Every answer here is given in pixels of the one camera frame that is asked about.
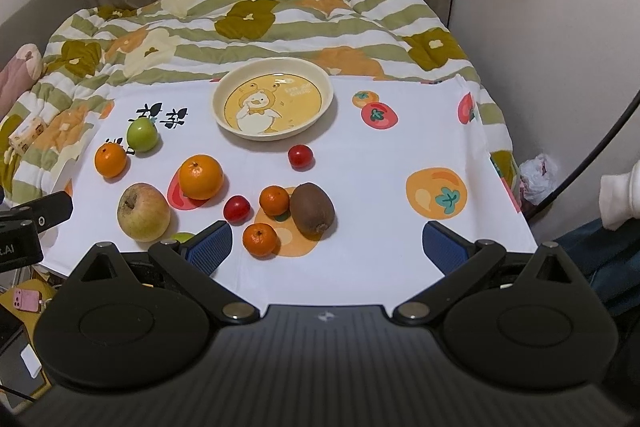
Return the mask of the white sleeve forearm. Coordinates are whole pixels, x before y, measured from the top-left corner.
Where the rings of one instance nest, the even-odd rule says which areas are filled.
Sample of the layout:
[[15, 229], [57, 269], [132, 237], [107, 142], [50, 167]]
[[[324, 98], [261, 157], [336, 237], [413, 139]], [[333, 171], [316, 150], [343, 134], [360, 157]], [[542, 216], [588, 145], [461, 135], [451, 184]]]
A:
[[640, 217], [640, 161], [624, 174], [601, 176], [599, 210], [603, 228], [612, 231]]

